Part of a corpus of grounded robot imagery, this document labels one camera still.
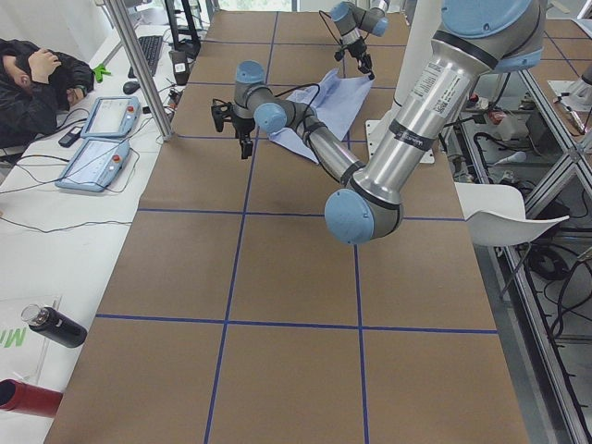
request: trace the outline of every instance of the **black phone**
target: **black phone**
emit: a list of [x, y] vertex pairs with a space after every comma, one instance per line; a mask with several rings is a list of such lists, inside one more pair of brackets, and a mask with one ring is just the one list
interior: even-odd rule
[[69, 148], [72, 143], [77, 141], [80, 137], [82, 126], [77, 126], [68, 131], [59, 141], [57, 141], [64, 148]]

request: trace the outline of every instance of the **white desk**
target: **white desk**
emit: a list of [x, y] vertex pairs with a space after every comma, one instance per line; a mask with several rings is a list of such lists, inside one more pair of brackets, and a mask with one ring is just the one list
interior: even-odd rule
[[[142, 26], [139, 35], [161, 35], [166, 27]], [[109, 36], [91, 60], [91, 67], [101, 63], [118, 42], [116, 32]], [[121, 48], [107, 64], [112, 76], [104, 76], [95, 83], [92, 92], [77, 107], [90, 109], [100, 96], [123, 95], [121, 88], [127, 78], [130, 63]], [[163, 43], [154, 82], [158, 90], [169, 85], [173, 72], [168, 58], [168, 47]], [[168, 89], [161, 92], [167, 97]], [[135, 93], [142, 106], [146, 101], [141, 91]], [[84, 117], [79, 112], [74, 117]], [[149, 116], [141, 116], [135, 131]], [[66, 131], [31, 145], [26, 154], [49, 154], [70, 158], [81, 141], [70, 148], [62, 148], [57, 140]], [[35, 185], [22, 169], [15, 167], [0, 186], [0, 211], [7, 219], [41, 229], [74, 226], [88, 221], [114, 220], [130, 222], [136, 213], [139, 198], [150, 177], [162, 138], [153, 120], [130, 140], [130, 146], [140, 154], [130, 154], [116, 180], [110, 185], [115, 191], [81, 193], [58, 189], [53, 183], [26, 191], [6, 191]], [[21, 161], [23, 166], [41, 181], [56, 179], [65, 164], [56, 160], [33, 157]], [[42, 234], [20, 228], [0, 220], [0, 300], [61, 296], [59, 310], [89, 327], [105, 286], [115, 266], [128, 225], [96, 225]], [[67, 349], [50, 341], [37, 385], [63, 391], [78, 359], [80, 348]], [[16, 413], [0, 413], [0, 442], [2, 444], [36, 444], [43, 442], [52, 420]]]

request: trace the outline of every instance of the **white chair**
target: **white chair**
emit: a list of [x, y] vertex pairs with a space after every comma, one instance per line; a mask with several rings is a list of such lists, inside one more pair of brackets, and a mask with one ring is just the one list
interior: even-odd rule
[[508, 185], [455, 185], [462, 214], [476, 245], [505, 247], [531, 242], [569, 218], [527, 219], [522, 194]]

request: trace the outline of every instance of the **red cylinder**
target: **red cylinder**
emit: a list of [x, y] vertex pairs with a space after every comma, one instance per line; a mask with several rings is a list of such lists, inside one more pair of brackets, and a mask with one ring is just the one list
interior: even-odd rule
[[14, 379], [0, 382], [0, 409], [9, 412], [56, 416], [62, 393], [32, 386]]

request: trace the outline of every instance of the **person's hand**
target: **person's hand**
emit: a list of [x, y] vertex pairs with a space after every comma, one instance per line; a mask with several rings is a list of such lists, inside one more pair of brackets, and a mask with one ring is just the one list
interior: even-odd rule
[[84, 92], [82, 92], [80, 88], [68, 88], [66, 90], [66, 95], [68, 96], [68, 103], [70, 106], [74, 106], [84, 98]]
[[57, 59], [57, 55], [50, 53], [46, 49], [40, 49], [29, 57], [31, 78], [40, 83], [49, 83], [49, 76], [61, 64], [62, 62]]

